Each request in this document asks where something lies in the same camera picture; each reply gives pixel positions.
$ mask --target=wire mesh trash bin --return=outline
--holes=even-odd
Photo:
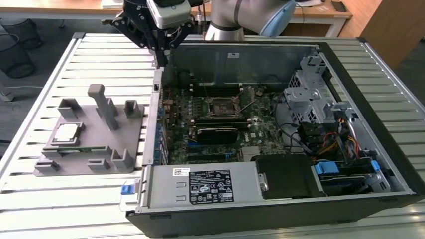
[[[0,34],[0,69],[11,78],[22,78],[35,71],[30,56],[19,44],[19,37]]]
[[[19,36],[20,44],[24,49],[35,49],[42,45],[42,38],[31,19],[2,18],[0,25],[8,34]]]

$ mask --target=power supply label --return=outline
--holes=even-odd
[[[235,202],[231,170],[189,172],[192,204]]]

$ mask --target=motherboard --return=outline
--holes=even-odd
[[[191,85],[163,93],[168,164],[240,162],[285,153],[273,119],[279,93],[265,86]]]

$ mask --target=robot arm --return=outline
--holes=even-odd
[[[124,0],[123,11],[111,24],[139,47],[149,48],[157,67],[167,65],[165,52],[177,48],[192,32],[191,9],[203,3],[204,0]],[[295,6],[293,0],[215,0],[207,37],[241,40],[229,36],[240,35],[243,27],[275,37],[289,23]]]

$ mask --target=open computer tower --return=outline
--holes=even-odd
[[[348,223],[425,185],[323,42],[185,42],[155,74],[139,204],[149,237]]]

